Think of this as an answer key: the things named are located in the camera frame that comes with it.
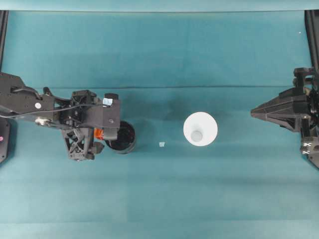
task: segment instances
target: cable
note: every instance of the cable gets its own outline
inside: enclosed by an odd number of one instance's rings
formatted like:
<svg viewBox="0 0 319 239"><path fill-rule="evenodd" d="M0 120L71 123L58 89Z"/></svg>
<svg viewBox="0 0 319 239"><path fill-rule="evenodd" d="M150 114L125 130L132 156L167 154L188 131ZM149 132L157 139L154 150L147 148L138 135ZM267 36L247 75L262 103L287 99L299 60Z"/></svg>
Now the cable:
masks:
<svg viewBox="0 0 319 239"><path fill-rule="evenodd" d="M55 109L55 110L49 110L49 111L30 111L30 112L26 112L26 113L11 115L11 116L5 116L5 115L0 114L0 117L5 118L5 119L10 119L10 118L15 118L15 117L20 117L20 116L27 116L27 115L31 115L31 114L35 114L35 113L54 113L54 112L60 112L60 111L67 111L67 110L71 110L71 109L78 108L78 107L97 107L97 106L110 107L109 105L104 105L104 104L100 104L100 105L81 104L81 105L66 107L66 108L62 108L62 109Z"/></svg>

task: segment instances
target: orange part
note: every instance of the orange part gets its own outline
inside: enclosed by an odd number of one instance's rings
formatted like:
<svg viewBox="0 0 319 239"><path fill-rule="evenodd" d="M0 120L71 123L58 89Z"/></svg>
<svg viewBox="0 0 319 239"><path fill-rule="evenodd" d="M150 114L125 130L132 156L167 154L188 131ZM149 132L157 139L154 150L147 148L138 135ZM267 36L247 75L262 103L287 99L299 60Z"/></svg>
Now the orange part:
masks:
<svg viewBox="0 0 319 239"><path fill-rule="evenodd" d="M95 128L94 129L94 137L99 139L99 140L103 140L103 130L100 128Z"/></svg>

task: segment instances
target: teal table surface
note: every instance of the teal table surface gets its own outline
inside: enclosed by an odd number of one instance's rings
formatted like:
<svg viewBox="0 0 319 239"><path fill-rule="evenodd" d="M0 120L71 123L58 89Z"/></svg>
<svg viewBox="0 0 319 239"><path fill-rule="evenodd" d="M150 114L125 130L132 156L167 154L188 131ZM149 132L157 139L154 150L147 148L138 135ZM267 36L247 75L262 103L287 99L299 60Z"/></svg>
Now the teal table surface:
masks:
<svg viewBox="0 0 319 239"><path fill-rule="evenodd" d="M0 238L318 238L300 136L250 117L310 66L303 14L11 12L2 71L66 98L118 93L138 142L75 162L60 131L12 122ZM197 111L218 123L207 147L183 135Z"/></svg>

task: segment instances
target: metal bracket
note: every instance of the metal bracket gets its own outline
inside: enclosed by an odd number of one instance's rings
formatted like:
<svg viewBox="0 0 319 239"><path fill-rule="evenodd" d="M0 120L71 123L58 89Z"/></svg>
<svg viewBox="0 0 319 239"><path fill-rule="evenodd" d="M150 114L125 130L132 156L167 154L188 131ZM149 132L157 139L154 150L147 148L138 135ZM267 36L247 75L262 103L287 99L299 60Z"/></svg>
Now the metal bracket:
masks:
<svg viewBox="0 0 319 239"><path fill-rule="evenodd" d="M313 66L319 69L319 10L306 10L305 24L311 61Z"/></svg>
<svg viewBox="0 0 319 239"><path fill-rule="evenodd" d="M10 123L4 118L0 118L0 163L3 162L8 155L10 128Z"/></svg>
<svg viewBox="0 0 319 239"><path fill-rule="evenodd" d="M2 67L2 57L4 50L6 26L8 22L9 11L0 11L0 71Z"/></svg>

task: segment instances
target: white cup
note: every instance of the white cup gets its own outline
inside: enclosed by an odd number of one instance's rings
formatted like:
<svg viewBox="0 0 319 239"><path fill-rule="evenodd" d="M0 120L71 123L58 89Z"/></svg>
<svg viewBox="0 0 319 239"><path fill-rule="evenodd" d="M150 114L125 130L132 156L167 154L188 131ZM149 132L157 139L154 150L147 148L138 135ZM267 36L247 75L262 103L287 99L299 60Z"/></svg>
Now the white cup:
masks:
<svg viewBox="0 0 319 239"><path fill-rule="evenodd" d="M206 146L212 143L218 133L216 120L208 113L196 112L184 122L184 135L195 146Z"/></svg>

